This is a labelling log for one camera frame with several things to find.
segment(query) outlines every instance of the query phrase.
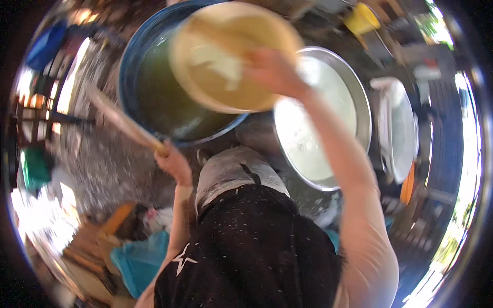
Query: teal cloth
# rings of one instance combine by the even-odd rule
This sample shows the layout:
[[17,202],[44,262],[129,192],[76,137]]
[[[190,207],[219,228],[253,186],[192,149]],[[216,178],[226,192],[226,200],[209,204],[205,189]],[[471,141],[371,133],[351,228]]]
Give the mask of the teal cloth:
[[120,270],[123,283],[134,298],[138,298],[156,276],[169,242],[170,235],[160,231],[147,240],[134,241],[111,252],[111,261]]
[[20,165],[24,177],[24,185],[27,190],[40,189],[51,181],[48,164],[44,159],[44,153],[40,148],[25,148],[21,151]]
[[[385,227],[387,229],[387,233],[390,231],[392,224],[394,223],[394,219],[392,217],[385,217]],[[334,230],[324,230],[325,233],[329,236],[332,244],[334,244],[334,248],[336,253],[339,251],[339,233]]]

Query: white liquid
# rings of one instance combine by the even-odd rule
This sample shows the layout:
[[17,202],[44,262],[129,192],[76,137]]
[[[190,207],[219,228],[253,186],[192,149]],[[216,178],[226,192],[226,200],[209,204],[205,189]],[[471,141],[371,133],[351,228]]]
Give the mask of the white liquid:
[[199,34],[190,34],[190,38],[193,40],[192,45],[196,46],[191,50],[190,64],[208,64],[209,69],[226,79],[226,91],[236,91],[243,77],[243,63]]
[[[313,57],[301,58],[298,73],[319,92],[323,102],[355,135],[356,109],[349,89],[339,74],[328,64]],[[308,180],[317,181],[333,176],[318,133],[303,106],[295,99],[285,99],[278,104],[278,136],[294,166]]]

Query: forearm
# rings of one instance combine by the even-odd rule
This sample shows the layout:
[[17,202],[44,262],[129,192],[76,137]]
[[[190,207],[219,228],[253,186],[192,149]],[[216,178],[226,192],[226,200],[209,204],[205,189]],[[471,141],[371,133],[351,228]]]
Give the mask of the forearm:
[[360,186],[377,187],[375,174],[362,146],[346,128],[346,124],[307,88],[298,99],[303,103],[317,129],[322,146],[343,193]]
[[156,280],[163,269],[174,259],[187,245],[190,237],[190,224],[196,219],[193,204],[193,187],[177,185],[175,189],[175,200],[173,202],[173,223],[171,227],[170,242],[166,257],[161,264],[152,282],[142,292],[137,300],[136,308],[154,307],[154,288]]
[[390,307],[399,277],[370,161],[345,123],[314,91],[302,98],[344,193],[340,239],[346,258],[342,307]]
[[166,257],[175,257],[188,243],[190,225],[195,224],[196,213],[193,200],[193,187],[177,185],[173,203],[173,224]]

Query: green bag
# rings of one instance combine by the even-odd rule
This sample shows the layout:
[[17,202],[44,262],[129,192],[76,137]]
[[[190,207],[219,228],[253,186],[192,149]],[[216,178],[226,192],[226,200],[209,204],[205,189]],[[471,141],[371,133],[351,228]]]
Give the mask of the green bag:
[[28,190],[36,190],[51,181],[48,164],[40,148],[25,148],[21,151],[20,165],[24,184]]

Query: blue plastic tub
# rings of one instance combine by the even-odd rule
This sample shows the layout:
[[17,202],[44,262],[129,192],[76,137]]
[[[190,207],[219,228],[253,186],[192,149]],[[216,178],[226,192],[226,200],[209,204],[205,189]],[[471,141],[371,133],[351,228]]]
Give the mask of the blue plastic tub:
[[[159,12],[151,16],[148,20],[146,20],[146,22],[144,22],[142,26],[135,32],[134,36],[130,39],[127,48],[123,53],[117,81],[117,94],[122,103],[123,110],[130,118],[132,118],[139,125],[144,127],[147,131],[155,135],[160,140],[164,140],[169,137],[164,135],[163,133],[156,131],[150,125],[148,125],[145,122],[141,111],[139,110],[137,80],[142,59],[147,50],[149,50],[153,42],[161,33],[175,28],[181,21],[190,16],[196,10],[211,4],[221,2],[224,1],[189,0],[174,4],[170,7],[160,10]],[[247,114],[239,115],[226,127],[215,132],[209,137],[205,137],[199,140],[172,139],[172,141],[177,146],[192,146],[204,143],[232,130],[247,116]]]

